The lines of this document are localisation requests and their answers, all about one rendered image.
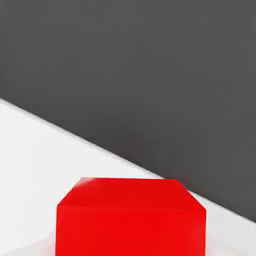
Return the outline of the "small red cube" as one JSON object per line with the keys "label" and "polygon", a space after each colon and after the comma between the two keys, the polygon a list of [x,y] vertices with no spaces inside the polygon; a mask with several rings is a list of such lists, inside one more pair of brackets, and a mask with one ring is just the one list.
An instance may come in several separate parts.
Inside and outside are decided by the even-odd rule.
{"label": "small red cube", "polygon": [[55,256],[206,256],[206,219],[176,179],[83,177],[56,207]]}

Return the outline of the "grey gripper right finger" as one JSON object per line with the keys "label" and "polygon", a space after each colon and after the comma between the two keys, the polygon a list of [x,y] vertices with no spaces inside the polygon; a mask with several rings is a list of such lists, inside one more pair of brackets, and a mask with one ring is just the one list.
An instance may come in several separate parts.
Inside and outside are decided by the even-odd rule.
{"label": "grey gripper right finger", "polygon": [[205,256],[248,256],[248,253],[211,237],[207,237]]}

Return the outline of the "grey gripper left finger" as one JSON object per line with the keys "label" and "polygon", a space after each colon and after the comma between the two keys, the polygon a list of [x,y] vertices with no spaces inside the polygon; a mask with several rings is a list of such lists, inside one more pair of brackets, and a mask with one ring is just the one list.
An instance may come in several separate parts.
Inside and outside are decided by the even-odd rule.
{"label": "grey gripper left finger", "polygon": [[47,238],[8,252],[4,256],[55,256],[55,254],[56,230],[54,229]]}

